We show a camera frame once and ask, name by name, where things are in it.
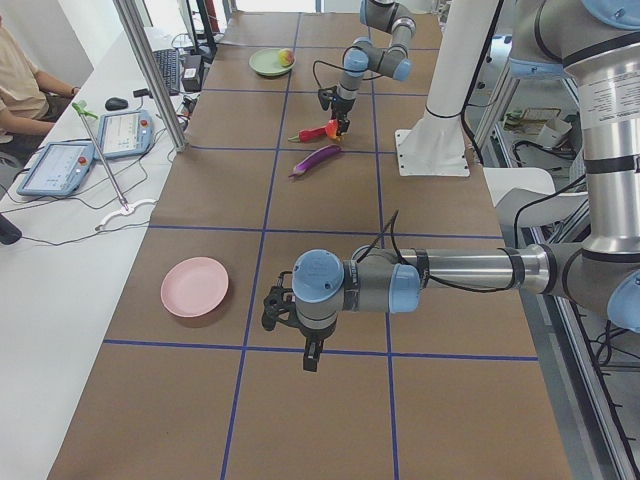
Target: purple eggplant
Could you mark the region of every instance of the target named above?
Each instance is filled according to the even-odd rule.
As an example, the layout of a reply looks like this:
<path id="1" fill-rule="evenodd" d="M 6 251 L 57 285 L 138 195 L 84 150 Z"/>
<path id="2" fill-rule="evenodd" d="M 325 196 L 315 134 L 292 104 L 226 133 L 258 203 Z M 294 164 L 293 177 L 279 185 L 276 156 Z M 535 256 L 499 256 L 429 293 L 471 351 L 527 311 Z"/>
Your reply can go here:
<path id="1" fill-rule="evenodd" d="M 340 152 L 342 152 L 342 147 L 340 147 L 340 145 L 327 145 L 326 147 L 322 147 L 316 150 L 295 167 L 293 167 L 293 173 L 289 175 L 289 178 L 295 180 L 297 177 L 303 175 L 305 172 L 312 169 L 316 165 L 319 165 L 320 163 L 333 157 L 334 155 L 337 155 Z"/>

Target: brown table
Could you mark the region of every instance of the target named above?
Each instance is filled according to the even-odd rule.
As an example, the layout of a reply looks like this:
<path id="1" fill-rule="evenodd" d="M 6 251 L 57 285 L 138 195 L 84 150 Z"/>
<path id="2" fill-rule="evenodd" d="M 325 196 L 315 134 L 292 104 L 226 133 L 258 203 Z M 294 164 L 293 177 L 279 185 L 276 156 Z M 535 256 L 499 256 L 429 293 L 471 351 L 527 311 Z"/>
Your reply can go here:
<path id="1" fill-rule="evenodd" d="M 433 289 L 411 314 L 344 313 L 317 373 L 301 368 L 299 332 L 260 326 L 269 286 L 299 254 L 347 257 L 395 209 L 401 247 L 503 245 L 481 167 L 397 171 L 394 131 L 422 115 L 438 54 L 431 16 L 418 18 L 411 78 L 366 82 L 345 152 L 287 179 L 327 143 L 286 141 L 328 119 L 313 60 L 340 62 L 368 33 L 349 14 L 234 17 L 225 42 L 244 46 L 220 46 L 51 479 L 571 478 L 515 292 Z M 295 49 L 291 74 L 249 69 L 265 46 Z M 231 286 L 186 321 L 159 291 L 194 256 L 221 261 Z"/>

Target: white table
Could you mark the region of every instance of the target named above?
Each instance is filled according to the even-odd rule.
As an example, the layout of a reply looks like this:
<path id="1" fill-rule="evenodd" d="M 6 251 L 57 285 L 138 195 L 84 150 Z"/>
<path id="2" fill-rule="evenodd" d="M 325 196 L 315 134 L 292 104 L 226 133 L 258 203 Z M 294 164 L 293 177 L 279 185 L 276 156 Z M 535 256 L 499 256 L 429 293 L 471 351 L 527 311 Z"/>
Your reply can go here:
<path id="1" fill-rule="evenodd" d="M 154 49 L 167 48 L 171 35 L 149 30 Z M 124 33 L 83 86 L 76 100 L 102 114 L 112 96 L 129 100 L 137 108 L 133 90 L 145 88 Z M 172 97 L 180 102 L 181 97 Z M 155 103 L 144 107 L 154 116 L 154 127 L 163 128 Z M 69 108 L 47 141 L 86 138 L 87 133 Z M 126 196 L 130 203 L 160 195 L 173 157 L 168 134 L 162 135 L 142 161 L 149 179 Z M 131 159 L 112 163 L 114 173 Z M 144 177 L 139 166 L 117 175 L 123 189 Z M 96 162 L 81 190 L 106 178 Z M 16 185 L 10 192 L 14 198 Z M 120 208 L 108 181 L 81 196 L 94 211 L 77 201 L 7 213 L 5 216 L 24 236 L 62 242 L 94 233 L 108 213 Z M 0 212 L 16 205 L 7 197 Z M 129 217 L 120 217 L 108 229 L 149 219 L 152 206 L 142 206 Z M 0 478 L 40 480 L 47 477 L 91 371 L 123 285 L 145 234 L 138 227 L 60 247 L 43 246 L 25 239 L 0 245 Z"/>

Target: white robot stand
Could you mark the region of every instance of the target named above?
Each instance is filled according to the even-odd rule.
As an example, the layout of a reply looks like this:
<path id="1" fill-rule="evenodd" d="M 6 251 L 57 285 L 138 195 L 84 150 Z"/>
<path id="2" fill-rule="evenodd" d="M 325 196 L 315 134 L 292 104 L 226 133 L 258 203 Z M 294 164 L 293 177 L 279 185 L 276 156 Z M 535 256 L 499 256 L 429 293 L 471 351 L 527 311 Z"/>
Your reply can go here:
<path id="1" fill-rule="evenodd" d="M 118 185 L 118 183 L 116 182 L 116 177 L 113 175 L 113 172 L 111 171 L 111 167 L 109 167 L 109 164 L 107 162 L 107 160 L 104 158 L 104 154 L 102 153 L 102 149 L 100 148 L 100 144 L 98 143 L 98 140 L 96 140 L 95 135 L 93 134 L 93 132 L 91 131 L 91 127 L 89 126 L 89 123 L 87 122 L 87 118 L 86 117 L 94 117 L 94 118 L 98 118 L 96 115 L 94 115 L 91 112 L 88 112 L 87 110 L 85 110 L 86 107 L 86 103 L 84 101 L 78 102 L 78 103 L 72 103 L 71 104 L 73 106 L 73 108 L 75 109 L 76 112 L 78 112 L 78 116 L 80 117 L 80 119 L 82 120 L 82 123 L 84 125 L 84 128 L 87 130 L 87 133 L 89 134 L 89 138 L 91 138 L 91 142 L 93 143 L 93 146 L 95 147 L 96 152 L 98 153 L 98 157 L 100 158 L 100 162 L 102 162 L 102 165 L 104 166 L 105 171 L 107 172 L 107 176 L 109 177 L 109 181 L 111 182 L 111 185 L 113 186 L 113 189 L 116 191 L 116 195 L 118 196 L 118 201 L 120 202 L 120 205 L 122 205 L 122 208 L 120 208 L 119 210 L 116 210 L 115 212 L 111 212 L 108 215 L 106 215 L 102 221 L 96 226 L 96 231 L 101 231 L 107 223 L 109 223 L 112 219 L 116 218 L 116 217 L 128 217 L 129 215 L 133 214 L 133 212 L 135 212 L 136 208 L 138 208 L 141 205 L 155 205 L 157 200 L 154 200 L 152 198 L 147 198 L 144 200 L 138 200 L 137 202 L 134 202 L 132 204 L 130 204 L 127 199 L 125 198 L 124 194 L 122 193 L 122 190 L 120 189 L 120 186 Z"/>
<path id="2" fill-rule="evenodd" d="M 429 90 L 424 116 L 411 130 L 396 131 L 400 175 L 468 177 L 460 113 L 482 41 L 499 0 L 456 0 Z"/>

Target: computer mouse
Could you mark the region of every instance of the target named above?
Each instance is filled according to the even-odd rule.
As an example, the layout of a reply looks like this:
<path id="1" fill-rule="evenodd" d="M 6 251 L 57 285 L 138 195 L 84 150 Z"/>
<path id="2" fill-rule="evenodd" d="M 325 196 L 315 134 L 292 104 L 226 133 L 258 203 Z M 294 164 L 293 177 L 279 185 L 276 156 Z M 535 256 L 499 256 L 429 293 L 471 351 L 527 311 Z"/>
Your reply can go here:
<path id="1" fill-rule="evenodd" d="M 109 110 L 110 112 L 114 110 L 122 110 L 129 106 L 129 102 L 127 102 L 124 98 L 111 97 L 104 103 L 104 108 Z"/>

